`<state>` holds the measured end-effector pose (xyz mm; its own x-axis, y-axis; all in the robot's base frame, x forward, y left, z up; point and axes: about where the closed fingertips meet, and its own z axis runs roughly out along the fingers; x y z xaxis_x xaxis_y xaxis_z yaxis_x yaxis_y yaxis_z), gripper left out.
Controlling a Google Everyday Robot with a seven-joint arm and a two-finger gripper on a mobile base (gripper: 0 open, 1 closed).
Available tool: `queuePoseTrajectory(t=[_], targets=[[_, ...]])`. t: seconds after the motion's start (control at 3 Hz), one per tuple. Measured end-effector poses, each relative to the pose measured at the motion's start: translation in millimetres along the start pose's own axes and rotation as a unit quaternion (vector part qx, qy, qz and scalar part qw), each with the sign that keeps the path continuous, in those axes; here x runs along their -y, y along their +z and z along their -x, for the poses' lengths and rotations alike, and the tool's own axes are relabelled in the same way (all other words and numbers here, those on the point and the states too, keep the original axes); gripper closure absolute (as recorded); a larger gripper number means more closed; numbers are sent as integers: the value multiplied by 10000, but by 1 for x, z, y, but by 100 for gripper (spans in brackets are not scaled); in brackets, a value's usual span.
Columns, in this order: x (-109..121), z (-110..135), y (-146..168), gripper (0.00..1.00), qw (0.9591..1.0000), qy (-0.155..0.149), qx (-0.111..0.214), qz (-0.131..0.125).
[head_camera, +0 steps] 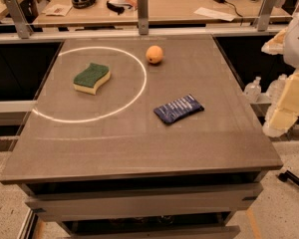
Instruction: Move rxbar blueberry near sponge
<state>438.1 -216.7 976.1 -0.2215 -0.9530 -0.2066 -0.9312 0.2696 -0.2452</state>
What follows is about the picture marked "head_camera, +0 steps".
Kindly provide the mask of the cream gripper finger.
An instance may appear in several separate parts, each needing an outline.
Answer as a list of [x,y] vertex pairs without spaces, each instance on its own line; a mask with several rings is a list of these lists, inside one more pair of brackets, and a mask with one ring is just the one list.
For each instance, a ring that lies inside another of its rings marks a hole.
[[299,69],[277,89],[269,107],[263,132],[270,137],[286,133],[299,119]]
[[273,38],[266,42],[261,51],[269,55],[282,55],[284,51],[284,39],[287,29],[279,31]]

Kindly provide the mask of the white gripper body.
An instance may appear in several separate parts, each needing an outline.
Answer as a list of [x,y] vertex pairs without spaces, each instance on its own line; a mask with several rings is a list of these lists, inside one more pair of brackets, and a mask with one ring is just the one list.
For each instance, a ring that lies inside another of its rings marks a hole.
[[299,69],[299,12],[294,14],[284,39],[284,62]]

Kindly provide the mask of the black robot base wheel leg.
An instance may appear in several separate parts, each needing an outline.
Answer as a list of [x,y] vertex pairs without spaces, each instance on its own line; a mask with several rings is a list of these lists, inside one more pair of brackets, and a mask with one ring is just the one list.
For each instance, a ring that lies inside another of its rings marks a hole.
[[287,180],[291,180],[293,183],[299,186],[299,177],[292,173],[289,170],[286,170],[285,172],[281,172],[278,175],[278,179],[282,182],[286,182]]

